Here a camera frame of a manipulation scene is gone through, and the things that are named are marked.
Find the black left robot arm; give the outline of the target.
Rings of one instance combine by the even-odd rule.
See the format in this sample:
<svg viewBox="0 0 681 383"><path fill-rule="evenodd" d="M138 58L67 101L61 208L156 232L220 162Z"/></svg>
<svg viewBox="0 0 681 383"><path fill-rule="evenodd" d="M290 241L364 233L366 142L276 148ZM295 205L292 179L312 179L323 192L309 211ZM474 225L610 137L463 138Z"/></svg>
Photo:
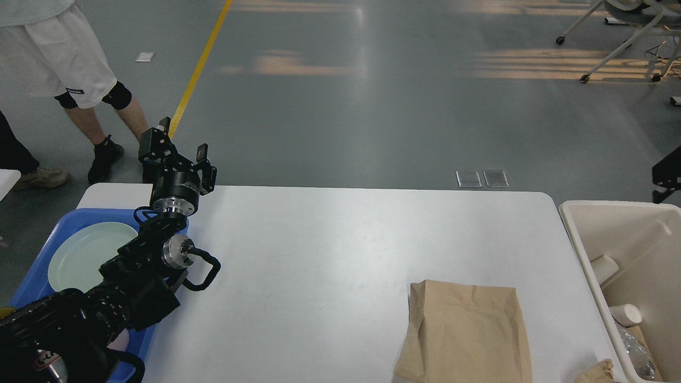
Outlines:
<svg viewBox="0 0 681 383"><path fill-rule="evenodd" d="M205 144L194 162L178 153L171 121L148 129L139 145L156 179L149 204L137 208L138 235L100 266L103 281L89 291L67 288L2 319L2 382L105 382L119 363L133 368L129 382L140 382L143 359L109 345L170 315L180 286L197 292L214 281L221 263L182 231L199 197L214 190L217 169Z"/></svg>

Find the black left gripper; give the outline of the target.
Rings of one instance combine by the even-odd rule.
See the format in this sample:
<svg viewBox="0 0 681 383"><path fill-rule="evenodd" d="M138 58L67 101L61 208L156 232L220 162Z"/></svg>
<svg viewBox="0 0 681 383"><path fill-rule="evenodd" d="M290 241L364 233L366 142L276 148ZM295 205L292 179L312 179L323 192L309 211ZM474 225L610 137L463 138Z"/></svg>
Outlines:
<svg viewBox="0 0 681 383"><path fill-rule="evenodd" d="M207 144L197 147L194 166L180 168L184 157L170 140L170 123L165 117L158 126L143 133L138 159L143 168L154 170L150 207L156 212L175 212L185 216L197 213L200 195L214 191L217 168L207 158Z"/></svg>

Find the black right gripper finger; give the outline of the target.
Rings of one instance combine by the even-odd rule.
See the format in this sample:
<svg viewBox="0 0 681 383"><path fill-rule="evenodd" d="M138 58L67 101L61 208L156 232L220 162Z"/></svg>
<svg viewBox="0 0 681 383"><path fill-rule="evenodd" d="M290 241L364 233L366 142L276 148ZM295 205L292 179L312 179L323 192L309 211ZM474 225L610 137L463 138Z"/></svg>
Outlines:
<svg viewBox="0 0 681 383"><path fill-rule="evenodd" d="M671 151L652 167L652 202L661 204L680 189L680 148Z"/></svg>

